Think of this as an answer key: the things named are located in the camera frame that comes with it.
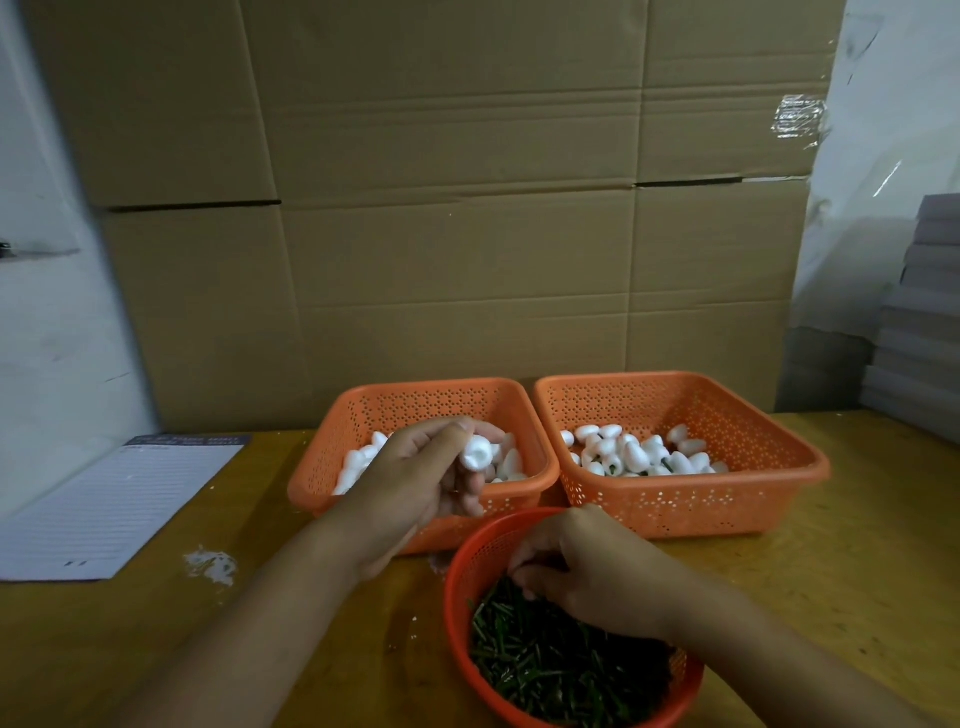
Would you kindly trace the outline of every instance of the stacked cardboard boxes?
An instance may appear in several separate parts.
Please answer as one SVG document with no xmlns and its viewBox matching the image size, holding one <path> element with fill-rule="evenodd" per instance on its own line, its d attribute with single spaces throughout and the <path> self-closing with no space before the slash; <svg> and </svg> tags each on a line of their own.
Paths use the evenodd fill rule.
<svg viewBox="0 0 960 728">
<path fill-rule="evenodd" d="M 960 443 L 960 195 L 927 196 L 918 217 L 860 400 Z"/>
<path fill-rule="evenodd" d="M 687 369 L 771 408 L 843 0 L 26 0 L 173 430 Z"/>
</svg>

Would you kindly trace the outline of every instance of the basket rim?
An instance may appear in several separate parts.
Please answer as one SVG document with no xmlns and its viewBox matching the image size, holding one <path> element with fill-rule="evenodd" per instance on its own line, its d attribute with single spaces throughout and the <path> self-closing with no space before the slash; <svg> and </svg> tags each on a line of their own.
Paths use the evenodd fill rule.
<svg viewBox="0 0 960 728">
<path fill-rule="evenodd" d="M 557 451 L 557 459 L 560 461 L 560 469 L 566 477 L 574 481 L 582 482 L 591 488 L 597 489 L 662 490 L 664 484 L 658 479 L 649 481 L 648 478 L 602 477 L 574 464 L 573 460 L 571 460 L 567 455 L 569 453 L 569 449 L 564 444 L 563 438 L 560 436 L 561 428 L 557 424 L 556 418 L 553 416 L 553 410 L 547 404 L 546 390 L 552 384 L 561 382 L 567 384 L 576 383 L 577 381 L 596 381 L 597 379 L 624 381 L 636 379 L 642 376 L 688 376 L 701 379 L 702 381 L 707 382 L 710 386 L 721 390 L 738 403 L 743 404 L 748 409 L 753 410 L 757 415 L 766 420 L 769 425 L 772 425 L 781 434 L 806 448 L 812 456 L 812 462 L 809 465 L 804 465 L 799 468 L 775 468 L 772 470 L 763 471 L 736 471 L 734 473 L 717 473 L 709 479 L 709 484 L 711 486 L 723 488 L 733 485 L 763 485 L 768 488 L 796 488 L 799 485 L 813 485 L 814 483 L 818 483 L 830 477 L 830 462 L 827 457 L 818 448 L 810 445 L 803 437 L 787 429 L 770 417 L 770 415 L 768 415 L 766 412 L 758 407 L 753 406 L 734 391 L 718 382 L 716 379 L 700 374 L 699 372 L 684 371 L 614 372 L 599 375 L 556 375 L 545 376 L 541 379 L 538 379 L 534 384 L 534 405 L 536 406 L 537 411 L 540 413 L 540 419 L 543 420 L 543 425 L 547 430 L 547 437 L 550 439 L 551 444 Z M 706 485 L 706 483 L 698 475 L 672 475 L 666 487 L 703 487 L 704 485 Z"/>
<path fill-rule="evenodd" d="M 566 508 L 558 507 L 538 507 L 527 508 L 522 511 L 507 513 L 478 528 L 463 542 L 457 549 L 453 561 L 450 563 L 450 569 L 446 573 L 444 583 L 444 631 L 446 640 L 453 653 L 454 662 L 460 673 L 467 680 L 467 683 L 474 689 L 480 698 L 487 704 L 491 710 L 497 713 L 501 718 L 514 726 L 538 726 L 538 728 L 550 728 L 549 723 L 538 720 L 529 714 L 524 713 L 511 702 L 501 697 L 483 678 L 480 670 L 476 668 L 470 659 L 467 649 L 461 644 L 459 635 L 453 629 L 453 612 L 455 609 L 454 600 L 457 598 L 455 592 L 456 585 L 460 583 L 464 572 L 467 570 L 470 560 L 476 552 L 490 540 L 490 533 L 499 530 L 500 526 L 509 520 L 519 520 L 528 522 L 531 518 L 536 518 L 537 522 L 550 516 L 555 516 Z M 686 667 L 684 677 L 679 687 L 674 690 L 667 698 L 666 702 L 660 707 L 655 715 L 649 720 L 640 723 L 635 728 L 669 728 L 674 725 L 686 713 L 690 705 L 696 699 L 700 691 L 700 686 L 704 679 L 704 664 L 695 655 L 686 653 Z"/>
<path fill-rule="evenodd" d="M 358 395 L 362 395 L 371 391 L 377 392 L 378 390 L 379 393 L 389 392 L 391 390 L 395 390 L 397 387 L 414 388 L 416 385 L 423 384 L 450 386 L 465 386 L 467 384 L 497 384 L 513 389 L 519 394 L 520 404 L 527 413 L 531 426 L 534 430 L 534 434 L 537 440 L 540 442 L 540 446 L 543 448 L 543 452 L 546 456 L 546 465 L 540 470 L 539 473 L 528 477 L 526 480 L 515 480 L 508 483 L 488 483 L 483 489 L 481 499 L 533 496 L 537 493 L 543 492 L 560 479 L 560 461 L 557 457 L 557 452 L 554 450 L 553 444 L 550 442 L 550 438 L 547 435 L 546 427 L 544 427 L 543 422 L 540 419 L 540 415 L 537 412 L 537 408 L 530 399 L 530 395 L 527 394 L 527 391 L 524 389 L 523 385 L 515 379 L 509 379 L 504 376 L 479 376 L 465 379 L 423 379 L 416 381 L 379 382 L 375 384 L 362 384 L 358 387 L 351 387 L 350 389 L 347 389 L 345 392 L 341 393 L 337 399 L 334 400 L 333 404 L 330 405 L 330 409 L 327 410 L 323 421 L 320 423 L 320 426 L 314 431 L 313 438 L 310 440 L 309 445 L 307 445 L 300 462 L 294 469 L 294 472 L 290 476 L 290 480 L 287 483 L 287 498 L 290 500 L 290 502 L 294 506 L 303 510 L 316 511 L 321 507 L 330 507 L 330 505 L 336 503 L 340 498 L 344 497 L 334 496 L 332 493 L 310 494 L 300 487 L 303 471 L 308 469 L 306 465 L 306 455 L 313 447 L 315 441 L 323 439 L 324 428 L 333 427 L 331 415 L 337 414 L 338 410 L 346 407 L 346 402 L 348 400 Z"/>
</svg>

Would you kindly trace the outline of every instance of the hand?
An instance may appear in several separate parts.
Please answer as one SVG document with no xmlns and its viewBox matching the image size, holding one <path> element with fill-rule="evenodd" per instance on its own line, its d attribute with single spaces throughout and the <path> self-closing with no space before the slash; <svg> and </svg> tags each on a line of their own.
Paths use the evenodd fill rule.
<svg viewBox="0 0 960 728">
<path fill-rule="evenodd" d="M 418 531 L 444 516 L 483 516 L 484 475 L 457 457 L 473 434 L 492 443 L 504 432 L 469 417 L 429 420 L 393 434 L 329 517 L 345 525 L 342 541 L 361 579 L 383 571 Z"/>
<path fill-rule="evenodd" d="M 560 554 L 569 571 L 544 566 Z M 527 598 L 545 596 L 572 617 L 628 637 L 677 643 L 701 577 L 595 505 L 535 525 L 510 560 Z"/>
</svg>

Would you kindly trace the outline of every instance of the orange plastic basket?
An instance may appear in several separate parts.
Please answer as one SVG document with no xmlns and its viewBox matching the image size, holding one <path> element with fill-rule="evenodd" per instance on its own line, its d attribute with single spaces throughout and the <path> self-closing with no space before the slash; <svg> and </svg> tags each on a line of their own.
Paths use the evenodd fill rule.
<svg viewBox="0 0 960 728">
<path fill-rule="evenodd" d="M 770 530 L 802 486 L 830 475 L 819 450 L 707 376 L 549 376 L 535 385 L 534 402 L 570 503 L 596 503 L 644 538 Z M 561 431 L 611 423 L 641 441 L 686 424 L 691 438 L 707 441 L 710 459 L 731 472 L 614 478 L 575 465 Z"/>
<path fill-rule="evenodd" d="M 484 680 L 469 656 L 470 625 L 476 604 L 493 586 L 510 562 L 510 556 L 524 534 L 537 522 L 561 513 L 563 508 L 532 508 L 508 514 L 487 523 L 467 539 L 450 564 L 444 586 L 444 626 L 453 650 L 453 658 L 470 686 L 500 717 L 518 728 L 549 728 L 547 723 L 523 713 Z M 704 678 L 704 666 L 682 650 L 670 663 L 673 684 L 660 711 L 642 728 L 667 728 L 674 725 L 697 696 Z"/>
<path fill-rule="evenodd" d="M 394 432 L 434 417 L 466 415 L 496 425 L 516 436 L 516 446 L 529 478 L 488 485 L 481 496 L 483 519 L 436 519 L 415 536 L 403 553 L 441 551 L 459 546 L 489 518 L 532 508 L 540 493 L 560 475 L 557 455 L 527 393 L 511 379 L 451 379 L 399 384 L 372 384 L 342 394 L 330 408 L 290 479 L 287 496 L 315 516 L 334 505 L 337 476 L 344 455 L 370 443 L 374 432 Z"/>
</svg>

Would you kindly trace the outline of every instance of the left hand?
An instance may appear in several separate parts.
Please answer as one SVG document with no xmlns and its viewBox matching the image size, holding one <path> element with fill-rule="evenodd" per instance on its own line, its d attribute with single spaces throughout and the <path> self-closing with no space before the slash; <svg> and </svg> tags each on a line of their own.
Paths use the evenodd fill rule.
<svg viewBox="0 0 960 728">
<path fill-rule="evenodd" d="M 341 502 L 324 516 L 344 527 L 344 551 L 361 579 L 377 576 L 418 531 L 444 516 L 483 516 L 484 475 L 457 458 L 470 436 L 492 443 L 504 432 L 469 417 L 428 420 L 398 430 Z"/>
</svg>

